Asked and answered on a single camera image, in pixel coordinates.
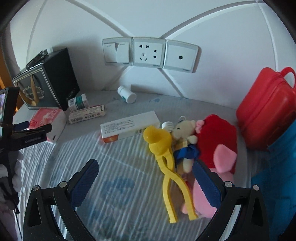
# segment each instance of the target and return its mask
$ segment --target teddy bear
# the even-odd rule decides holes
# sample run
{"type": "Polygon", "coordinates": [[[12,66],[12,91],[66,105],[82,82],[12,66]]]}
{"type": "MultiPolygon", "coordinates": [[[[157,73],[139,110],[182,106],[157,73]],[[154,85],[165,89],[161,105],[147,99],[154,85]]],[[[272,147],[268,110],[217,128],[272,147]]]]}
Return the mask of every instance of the teddy bear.
{"type": "Polygon", "coordinates": [[[190,173],[193,162],[199,155],[199,151],[196,148],[195,123],[194,120],[186,120],[184,116],[181,116],[178,124],[171,132],[173,137],[173,155],[179,175],[190,173]]]}

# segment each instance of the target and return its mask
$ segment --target electrical outlet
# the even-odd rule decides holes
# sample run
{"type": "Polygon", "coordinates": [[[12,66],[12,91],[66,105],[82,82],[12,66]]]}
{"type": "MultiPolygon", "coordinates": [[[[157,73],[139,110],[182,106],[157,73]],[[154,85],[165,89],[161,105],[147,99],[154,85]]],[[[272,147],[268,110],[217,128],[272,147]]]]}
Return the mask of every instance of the electrical outlet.
{"type": "Polygon", "coordinates": [[[165,40],[157,38],[133,38],[133,65],[162,68],[165,40]]]}
{"type": "Polygon", "coordinates": [[[192,73],[198,50],[194,44],[167,40],[163,68],[192,73]]]}

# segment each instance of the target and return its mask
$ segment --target black gift box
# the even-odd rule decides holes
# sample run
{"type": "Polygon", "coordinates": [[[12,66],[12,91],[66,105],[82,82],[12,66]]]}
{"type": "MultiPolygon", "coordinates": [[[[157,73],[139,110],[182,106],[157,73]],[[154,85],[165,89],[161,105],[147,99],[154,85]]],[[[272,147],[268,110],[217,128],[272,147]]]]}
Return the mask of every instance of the black gift box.
{"type": "Polygon", "coordinates": [[[79,92],[68,49],[52,52],[29,70],[21,71],[13,84],[29,109],[68,108],[68,100],[79,92]]]}

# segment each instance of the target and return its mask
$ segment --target blue gripper pad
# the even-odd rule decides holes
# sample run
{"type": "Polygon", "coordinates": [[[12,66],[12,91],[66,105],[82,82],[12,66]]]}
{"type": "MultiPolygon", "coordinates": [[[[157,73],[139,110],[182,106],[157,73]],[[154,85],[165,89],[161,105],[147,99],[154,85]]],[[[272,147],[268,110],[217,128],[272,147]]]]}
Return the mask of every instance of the blue gripper pad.
{"type": "Polygon", "coordinates": [[[211,179],[211,177],[207,174],[205,169],[200,165],[198,161],[195,161],[193,163],[192,172],[203,193],[205,194],[205,197],[207,198],[209,204],[212,207],[218,209],[222,202],[222,196],[219,188],[215,185],[214,181],[211,179]]]}
{"type": "Polygon", "coordinates": [[[70,192],[70,205],[72,208],[79,207],[82,204],[94,180],[96,179],[96,176],[99,173],[99,164],[94,159],[90,159],[84,168],[80,172],[74,174],[74,176],[76,174],[80,174],[81,176],[70,192]]]}
{"type": "Polygon", "coordinates": [[[24,129],[29,128],[29,126],[30,126],[30,122],[25,121],[25,122],[13,125],[13,130],[14,131],[22,131],[24,129]]]}

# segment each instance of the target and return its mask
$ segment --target pink tissue box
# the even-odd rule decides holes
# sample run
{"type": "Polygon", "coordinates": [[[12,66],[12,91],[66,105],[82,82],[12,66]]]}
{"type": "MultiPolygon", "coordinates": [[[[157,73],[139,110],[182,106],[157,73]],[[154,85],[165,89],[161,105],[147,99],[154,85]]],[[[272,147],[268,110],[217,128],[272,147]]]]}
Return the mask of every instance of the pink tissue box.
{"type": "Polygon", "coordinates": [[[30,121],[29,129],[51,124],[52,130],[47,133],[47,141],[56,143],[59,136],[64,130],[67,118],[61,109],[40,108],[30,121]]]}

